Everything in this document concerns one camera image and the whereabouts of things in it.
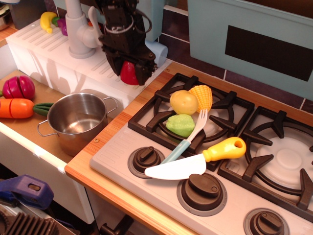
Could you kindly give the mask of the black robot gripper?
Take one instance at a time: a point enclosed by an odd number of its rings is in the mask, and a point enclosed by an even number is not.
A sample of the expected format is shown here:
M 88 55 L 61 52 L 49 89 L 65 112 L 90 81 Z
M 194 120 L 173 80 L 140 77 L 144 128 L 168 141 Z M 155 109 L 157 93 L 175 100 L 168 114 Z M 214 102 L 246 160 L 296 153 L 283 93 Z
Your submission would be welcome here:
M 140 86 L 157 70 L 155 55 L 145 45 L 146 33 L 143 17 L 137 0 L 96 0 L 96 7 L 105 17 L 105 33 L 100 36 L 102 49 L 113 72 L 119 76 L 124 61 L 135 64 L 135 75 Z

